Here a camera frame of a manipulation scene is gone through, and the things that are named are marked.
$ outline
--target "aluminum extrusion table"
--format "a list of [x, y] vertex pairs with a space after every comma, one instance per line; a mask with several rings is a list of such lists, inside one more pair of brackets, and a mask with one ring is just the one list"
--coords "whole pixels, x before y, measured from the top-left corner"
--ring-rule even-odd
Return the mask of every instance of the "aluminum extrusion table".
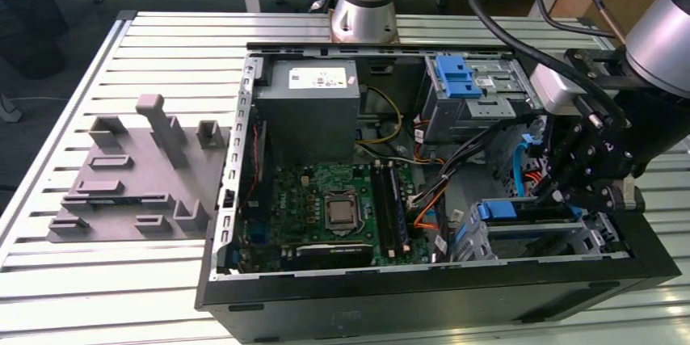
[[[323, 15], [123, 13], [94, 59], [20, 189], [0, 218], [0, 345], [233, 343], [210, 314], [194, 310], [205, 242], [52, 244], [48, 222], [85, 163], [94, 118], [134, 111], [142, 93], [166, 96], [182, 124], [233, 125], [251, 41], [327, 42]], [[513, 34], [557, 53], [601, 40], [554, 31], [536, 19], [500, 19]], [[477, 18], [399, 16], [403, 43], [498, 44]], [[558, 324], [393, 334], [325, 343], [689, 343], [690, 155], [678, 145], [638, 180], [648, 219], [686, 275], [604, 302]]]

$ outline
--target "white label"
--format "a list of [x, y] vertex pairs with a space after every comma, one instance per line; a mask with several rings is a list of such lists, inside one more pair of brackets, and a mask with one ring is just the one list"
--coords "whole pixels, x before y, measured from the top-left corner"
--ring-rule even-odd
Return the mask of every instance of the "white label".
[[446, 253], [449, 243], [444, 240], [444, 237], [440, 234], [436, 235], [434, 244], [440, 247], [441, 252]]
[[346, 68], [293, 68], [290, 89], [346, 88]]
[[494, 86], [494, 80], [492, 79], [492, 77], [477, 78], [474, 80], [474, 83], [477, 84], [477, 86]]
[[424, 131], [421, 129], [414, 130], [414, 141], [421, 145], [424, 144]]
[[465, 214], [465, 212], [462, 210], [454, 209], [453, 215], [449, 217], [449, 221], [460, 222], [461, 219], [464, 218], [464, 214]]

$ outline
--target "expansion slot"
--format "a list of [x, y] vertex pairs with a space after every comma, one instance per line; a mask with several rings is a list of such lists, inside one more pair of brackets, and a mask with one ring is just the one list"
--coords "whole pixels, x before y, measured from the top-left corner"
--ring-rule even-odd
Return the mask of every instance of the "expansion slot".
[[394, 258], [395, 253], [410, 251], [399, 179], [394, 166], [375, 164], [370, 171], [381, 251]]

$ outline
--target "blue plastic clip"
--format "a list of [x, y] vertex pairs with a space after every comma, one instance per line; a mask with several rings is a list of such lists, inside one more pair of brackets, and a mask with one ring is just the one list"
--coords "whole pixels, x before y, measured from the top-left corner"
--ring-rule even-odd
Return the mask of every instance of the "blue plastic clip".
[[438, 56], [436, 58], [437, 73], [446, 87], [446, 96], [450, 99], [478, 99], [482, 89], [473, 79], [473, 70], [460, 56]]
[[529, 145], [542, 145], [542, 141], [532, 137], [529, 133], [524, 133], [522, 138], [525, 139], [525, 143], [528, 143]]
[[510, 202], [510, 201], [488, 201], [484, 203], [484, 205], [489, 209], [490, 218], [493, 218], [493, 219], [518, 218], [518, 213], [516, 213], [516, 207], [514, 207], [513, 202]]

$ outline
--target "motherboard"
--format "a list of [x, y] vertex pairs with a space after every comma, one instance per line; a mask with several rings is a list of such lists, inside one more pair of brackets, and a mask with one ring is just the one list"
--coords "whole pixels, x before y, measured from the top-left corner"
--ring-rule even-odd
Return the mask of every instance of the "motherboard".
[[279, 166], [270, 216], [245, 222], [246, 270], [428, 263], [428, 239], [407, 232], [413, 193], [407, 165]]

